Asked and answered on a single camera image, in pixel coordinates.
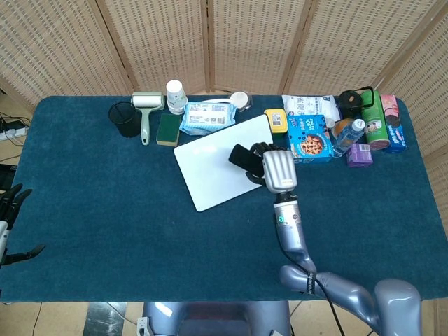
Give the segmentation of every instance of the robotic hand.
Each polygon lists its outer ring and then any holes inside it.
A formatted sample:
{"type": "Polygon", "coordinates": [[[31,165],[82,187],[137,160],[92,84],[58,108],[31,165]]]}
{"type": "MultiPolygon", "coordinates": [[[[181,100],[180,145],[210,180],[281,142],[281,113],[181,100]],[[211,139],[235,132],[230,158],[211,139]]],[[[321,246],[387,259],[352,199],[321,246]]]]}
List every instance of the robotic hand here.
{"type": "Polygon", "coordinates": [[[31,189],[27,189],[17,195],[21,189],[22,184],[17,184],[0,197],[0,267],[34,258],[45,248],[45,245],[38,245],[26,253],[6,255],[6,244],[8,243],[8,237],[13,229],[15,219],[19,214],[23,201],[32,192],[31,189]]]}
{"type": "Polygon", "coordinates": [[[299,204],[292,193],[297,186],[293,156],[288,150],[266,143],[254,144],[251,152],[262,157],[265,178],[257,178],[250,172],[246,172],[246,175],[252,182],[266,185],[276,195],[274,210],[280,244],[294,262],[312,277],[316,273],[316,266],[308,254],[299,204]]]}
{"type": "Polygon", "coordinates": [[[279,242],[293,262],[293,265],[281,268],[282,284],[293,291],[331,300],[380,335],[420,336],[421,299],[410,283],[397,279],[380,281],[372,297],[357,283],[333,273],[316,271],[305,245],[297,197],[292,194],[297,185],[292,153],[273,144],[256,143],[250,149],[250,155],[262,158],[264,178],[250,172],[246,175],[276,195],[274,210],[279,242]]]}

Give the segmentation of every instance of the wicker screen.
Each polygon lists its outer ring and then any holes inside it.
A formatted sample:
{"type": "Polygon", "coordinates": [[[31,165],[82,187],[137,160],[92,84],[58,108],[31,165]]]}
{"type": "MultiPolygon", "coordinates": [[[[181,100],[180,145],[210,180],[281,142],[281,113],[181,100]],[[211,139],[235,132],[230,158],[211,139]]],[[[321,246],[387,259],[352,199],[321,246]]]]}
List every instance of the wicker screen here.
{"type": "Polygon", "coordinates": [[[213,0],[216,88],[277,93],[304,3],[213,0]]]}
{"type": "Polygon", "coordinates": [[[406,103],[423,155],[448,144],[448,16],[379,89],[406,103]]]}
{"type": "Polygon", "coordinates": [[[0,21],[0,77],[27,105],[50,95],[130,93],[85,1],[2,1],[0,21]]]}
{"type": "Polygon", "coordinates": [[[320,1],[289,93],[339,94],[369,85],[433,1],[320,1]]]}
{"type": "Polygon", "coordinates": [[[187,93],[205,88],[200,0],[106,0],[101,9],[138,90],[165,91],[171,79],[187,93]]]}

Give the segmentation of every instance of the green sponge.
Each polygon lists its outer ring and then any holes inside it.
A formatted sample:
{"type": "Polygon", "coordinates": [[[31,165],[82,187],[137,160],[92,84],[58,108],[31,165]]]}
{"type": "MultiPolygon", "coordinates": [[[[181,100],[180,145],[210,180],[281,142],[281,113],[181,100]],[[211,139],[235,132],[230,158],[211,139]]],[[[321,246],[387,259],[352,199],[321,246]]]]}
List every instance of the green sponge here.
{"type": "Polygon", "coordinates": [[[162,114],[159,130],[157,131],[157,144],[163,146],[177,146],[179,140],[179,126],[182,117],[176,114],[162,114]]]}

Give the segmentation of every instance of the floor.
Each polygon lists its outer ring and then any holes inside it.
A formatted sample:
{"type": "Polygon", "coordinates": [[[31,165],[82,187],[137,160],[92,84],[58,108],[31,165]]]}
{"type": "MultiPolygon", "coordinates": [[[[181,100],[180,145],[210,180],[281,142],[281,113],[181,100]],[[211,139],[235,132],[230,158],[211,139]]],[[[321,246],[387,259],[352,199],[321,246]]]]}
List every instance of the floor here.
{"type": "MultiPolygon", "coordinates": [[[[0,94],[0,112],[11,116],[27,116],[32,114],[14,103],[8,96],[0,94]]],[[[0,141],[0,162],[5,158],[21,153],[21,147],[9,141],[0,141]]],[[[1,163],[16,165],[19,158],[11,158],[1,163]]],[[[125,317],[136,322],[141,316],[143,303],[128,302],[125,306],[125,317]]],[[[434,301],[423,301],[423,334],[434,335],[434,301]]],[[[0,304],[0,335],[2,336],[83,336],[85,335],[86,318],[89,302],[50,302],[0,304]]],[[[290,311],[295,334],[298,335],[338,335],[336,323],[325,301],[290,302],[290,311]]],[[[337,308],[337,314],[347,336],[363,336],[370,329],[350,313],[337,308]]],[[[135,326],[128,321],[122,325],[123,336],[136,335],[135,326]]]]}

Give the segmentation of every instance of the blue table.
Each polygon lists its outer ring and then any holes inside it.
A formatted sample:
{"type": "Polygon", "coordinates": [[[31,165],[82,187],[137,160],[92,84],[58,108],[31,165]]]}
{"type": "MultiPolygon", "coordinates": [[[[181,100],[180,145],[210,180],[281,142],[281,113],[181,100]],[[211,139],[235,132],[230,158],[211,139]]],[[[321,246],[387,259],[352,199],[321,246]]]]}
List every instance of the blue table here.
{"type": "MultiPolygon", "coordinates": [[[[0,300],[309,298],[279,283],[288,261],[274,233],[274,196],[259,188],[197,213],[173,148],[155,142],[167,109],[150,115],[151,141],[142,146],[108,119],[123,100],[130,97],[49,97],[38,105],[15,177],[34,191],[8,247],[47,247],[0,269],[0,300]]],[[[237,122],[282,106],[280,96],[255,96],[237,122]]],[[[401,101],[399,108],[405,152],[374,153],[366,168],[349,168],[344,158],[297,166],[304,233],[320,272],[370,291],[400,278],[423,299],[446,297],[448,243],[409,113],[401,101]]],[[[179,143],[193,139],[181,134],[179,143]]]]}

